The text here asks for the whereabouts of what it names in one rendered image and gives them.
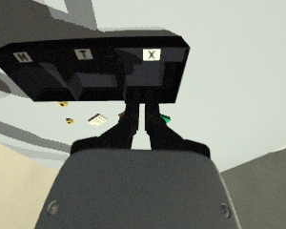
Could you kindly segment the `black three-compartment bin rack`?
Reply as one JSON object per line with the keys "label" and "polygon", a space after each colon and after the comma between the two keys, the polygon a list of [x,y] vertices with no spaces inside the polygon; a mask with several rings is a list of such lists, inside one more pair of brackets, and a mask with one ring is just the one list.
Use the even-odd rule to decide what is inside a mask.
{"label": "black three-compartment bin rack", "polygon": [[18,42],[0,48],[0,69],[33,102],[126,104],[138,89],[145,104],[151,89],[159,104],[175,104],[190,48],[182,36]]}

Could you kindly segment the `white domino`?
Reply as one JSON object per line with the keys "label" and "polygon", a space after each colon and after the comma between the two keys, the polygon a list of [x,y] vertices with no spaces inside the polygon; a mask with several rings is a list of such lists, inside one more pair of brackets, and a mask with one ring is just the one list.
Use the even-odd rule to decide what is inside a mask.
{"label": "white domino", "polygon": [[97,116],[89,120],[88,123],[92,124],[94,127],[97,127],[98,125],[104,123],[107,120],[108,119],[105,116],[103,116],[102,114],[98,114]]}

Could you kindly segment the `green rectangular block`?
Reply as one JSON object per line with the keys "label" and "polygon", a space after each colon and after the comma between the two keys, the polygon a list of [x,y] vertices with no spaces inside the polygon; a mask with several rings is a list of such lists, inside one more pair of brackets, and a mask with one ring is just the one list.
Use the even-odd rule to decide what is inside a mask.
{"label": "green rectangular block", "polygon": [[166,123],[168,123],[171,120],[169,116],[166,116],[166,115],[163,115],[163,114],[160,114],[160,117],[164,118]]}

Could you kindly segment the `yellow hex nut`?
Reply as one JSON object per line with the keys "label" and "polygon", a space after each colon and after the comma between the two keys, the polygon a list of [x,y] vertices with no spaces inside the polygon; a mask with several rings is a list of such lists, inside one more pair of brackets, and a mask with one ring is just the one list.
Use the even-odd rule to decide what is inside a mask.
{"label": "yellow hex nut", "polygon": [[68,106],[68,102],[67,101],[58,101],[58,105],[63,107],[67,107]]}
{"label": "yellow hex nut", "polygon": [[68,124],[70,124],[70,125],[73,124],[73,119],[67,118],[66,123],[68,123]]}

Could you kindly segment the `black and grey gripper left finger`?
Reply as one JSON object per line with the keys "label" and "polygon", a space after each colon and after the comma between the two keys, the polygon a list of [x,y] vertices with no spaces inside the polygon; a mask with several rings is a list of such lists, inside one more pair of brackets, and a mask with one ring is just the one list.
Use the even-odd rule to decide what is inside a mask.
{"label": "black and grey gripper left finger", "polygon": [[133,136],[139,125],[140,90],[133,89],[133,99],[127,99],[124,116],[118,123],[100,136],[75,140],[70,155],[89,148],[131,149]]}

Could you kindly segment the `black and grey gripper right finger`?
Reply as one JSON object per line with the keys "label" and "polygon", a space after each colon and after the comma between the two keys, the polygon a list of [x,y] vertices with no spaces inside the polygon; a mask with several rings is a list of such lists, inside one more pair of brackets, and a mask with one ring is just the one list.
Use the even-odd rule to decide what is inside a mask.
{"label": "black and grey gripper right finger", "polygon": [[183,139],[167,126],[165,119],[160,117],[158,100],[153,100],[153,90],[149,89],[145,99],[145,131],[150,137],[152,150],[193,151],[211,158],[207,145]]}

